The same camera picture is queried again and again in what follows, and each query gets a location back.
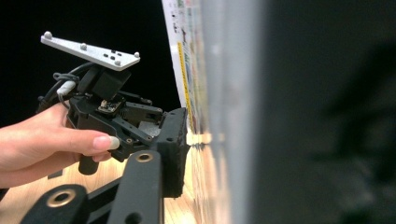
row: hand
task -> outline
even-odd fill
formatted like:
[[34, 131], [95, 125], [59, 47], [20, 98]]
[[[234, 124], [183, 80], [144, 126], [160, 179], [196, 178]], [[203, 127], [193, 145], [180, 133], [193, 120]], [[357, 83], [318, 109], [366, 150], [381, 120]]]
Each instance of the hand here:
[[0, 129], [0, 189], [15, 187], [53, 174], [81, 154], [95, 161], [110, 158], [120, 145], [116, 137], [66, 127], [67, 110], [57, 104], [21, 123]]

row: yellow stripe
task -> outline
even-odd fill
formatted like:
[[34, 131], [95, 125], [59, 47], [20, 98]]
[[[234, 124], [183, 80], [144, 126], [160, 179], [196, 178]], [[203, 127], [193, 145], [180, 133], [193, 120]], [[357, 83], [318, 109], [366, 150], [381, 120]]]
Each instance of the yellow stripe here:
[[184, 53], [181, 42], [177, 42], [177, 47], [178, 47], [178, 57], [180, 58], [180, 64], [181, 64], [181, 75], [183, 76], [184, 95], [186, 96], [187, 111], [189, 112], [190, 128], [193, 131], [194, 126], [192, 126], [192, 108], [191, 108], [190, 93], [188, 88], [189, 84], [187, 82], [186, 64], [184, 64]]

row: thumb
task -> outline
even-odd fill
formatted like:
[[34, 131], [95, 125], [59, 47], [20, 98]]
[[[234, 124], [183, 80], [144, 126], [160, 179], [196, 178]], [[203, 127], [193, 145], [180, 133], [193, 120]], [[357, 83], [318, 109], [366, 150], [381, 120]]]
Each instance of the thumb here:
[[117, 137], [93, 130], [62, 128], [51, 135], [45, 141], [45, 148], [51, 151], [70, 151], [91, 156], [120, 146]]

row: screw hole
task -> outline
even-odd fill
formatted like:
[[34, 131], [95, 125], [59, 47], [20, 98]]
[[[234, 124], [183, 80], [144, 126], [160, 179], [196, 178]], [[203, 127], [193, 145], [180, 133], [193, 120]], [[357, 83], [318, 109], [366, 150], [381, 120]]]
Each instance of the screw hole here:
[[63, 194], [60, 194], [60, 195], [56, 196], [55, 197], [55, 201], [56, 202], [61, 202], [61, 201], [65, 200], [68, 197], [69, 197], [68, 193], [63, 193]]
[[152, 160], [152, 155], [149, 153], [144, 153], [136, 157], [136, 160], [139, 162], [147, 162]]
[[125, 218], [126, 224], [139, 224], [142, 223], [142, 216], [139, 213], [131, 213]]
[[76, 197], [76, 192], [73, 189], [63, 189], [52, 194], [47, 200], [48, 207], [64, 206]]

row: wooden surface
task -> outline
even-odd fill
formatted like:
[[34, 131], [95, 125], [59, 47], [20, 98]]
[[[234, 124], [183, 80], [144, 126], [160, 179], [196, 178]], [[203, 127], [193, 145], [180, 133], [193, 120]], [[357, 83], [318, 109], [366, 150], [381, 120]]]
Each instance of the wooden surface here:
[[[119, 163], [114, 159], [101, 162], [95, 175], [85, 176], [78, 172], [75, 164], [64, 169], [60, 177], [47, 179], [42, 178], [33, 183], [12, 188], [0, 202], [0, 223], [19, 223], [26, 212], [33, 206], [41, 195], [50, 189], [63, 184], [80, 184], [85, 186], [88, 192], [102, 187], [108, 182], [122, 175], [125, 163]], [[165, 199], [164, 212], [165, 223], [197, 223], [195, 220], [194, 197], [191, 181], [191, 151], [187, 158], [185, 186], [183, 194], [177, 199]]]

